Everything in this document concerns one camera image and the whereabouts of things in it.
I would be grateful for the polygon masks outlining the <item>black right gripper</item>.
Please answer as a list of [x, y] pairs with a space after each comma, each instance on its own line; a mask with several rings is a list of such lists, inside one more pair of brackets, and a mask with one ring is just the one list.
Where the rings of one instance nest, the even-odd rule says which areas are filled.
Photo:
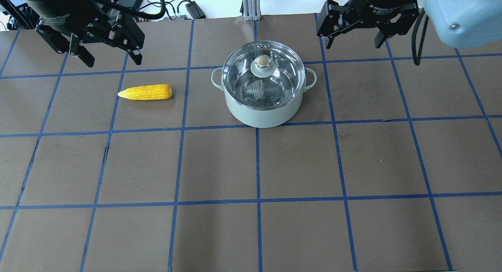
[[[399, 15], [395, 22], [390, 20]], [[323, 4], [316, 20], [316, 35], [321, 37], [325, 49], [330, 49], [334, 38], [359, 27], [377, 27], [375, 48], [379, 49], [387, 38], [395, 34], [406, 35], [419, 15], [417, 0], [348, 0], [340, 5], [334, 0]]]

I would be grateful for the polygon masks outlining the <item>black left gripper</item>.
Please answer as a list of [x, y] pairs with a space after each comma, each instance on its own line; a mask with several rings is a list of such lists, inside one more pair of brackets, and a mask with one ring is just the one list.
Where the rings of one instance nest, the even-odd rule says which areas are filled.
[[24, 0], [39, 15], [36, 32], [58, 54], [95, 58], [80, 43], [115, 43], [141, 65], [145, 34], [134, 21], [136, 0]]

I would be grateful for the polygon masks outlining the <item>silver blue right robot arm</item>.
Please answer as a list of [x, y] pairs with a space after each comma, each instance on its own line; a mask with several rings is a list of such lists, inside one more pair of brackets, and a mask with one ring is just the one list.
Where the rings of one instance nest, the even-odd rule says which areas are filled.
[[356, 29], [378, 29], [374, 46], [432, 22], [439, 40], [461, 49], [501, 40], [502, 0], [327, 0], [316, 20], [316, 35], [331, 48], [335, 37]]

